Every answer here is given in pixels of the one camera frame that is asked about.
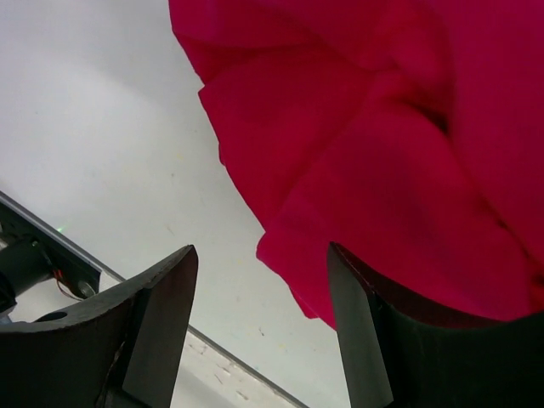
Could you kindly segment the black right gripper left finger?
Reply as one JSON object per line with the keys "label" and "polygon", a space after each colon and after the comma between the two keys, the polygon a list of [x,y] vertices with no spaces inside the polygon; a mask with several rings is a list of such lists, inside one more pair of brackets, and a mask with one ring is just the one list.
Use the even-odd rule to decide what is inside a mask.
{"label": "black right gripper left finger", "polygon": [[34,322],[1,327],[3,407],[169,407],[198,256],[146,271]]}

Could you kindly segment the red t shirt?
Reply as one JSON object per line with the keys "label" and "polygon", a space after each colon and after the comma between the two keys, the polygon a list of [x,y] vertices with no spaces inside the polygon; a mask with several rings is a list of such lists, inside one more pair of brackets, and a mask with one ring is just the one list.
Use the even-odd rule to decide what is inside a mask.
{"label": "red t shirt", "polygon": [[335,323],[326,251],[493,320],[543,308],[540,1],[172,1],[257,256]]}

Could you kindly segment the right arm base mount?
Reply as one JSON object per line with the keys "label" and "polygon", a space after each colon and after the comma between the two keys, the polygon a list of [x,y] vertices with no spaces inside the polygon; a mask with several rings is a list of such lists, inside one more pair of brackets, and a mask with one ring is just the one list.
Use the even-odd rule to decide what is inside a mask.
{"label": "right arm base mount", "polygon": [[103,267],[5,193],[1,194],[1,318],[17,297],[48,280],[76,300],[99,292]]}

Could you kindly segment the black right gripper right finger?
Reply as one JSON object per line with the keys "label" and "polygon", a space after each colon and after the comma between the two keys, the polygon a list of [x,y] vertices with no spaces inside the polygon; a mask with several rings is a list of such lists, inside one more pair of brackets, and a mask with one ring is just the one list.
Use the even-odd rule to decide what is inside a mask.
{"label": "black right gripper right finger", "polygon": [[542,314],[500,322],[445,307],[338,244],[327,270],[353,407],[542,406]]}

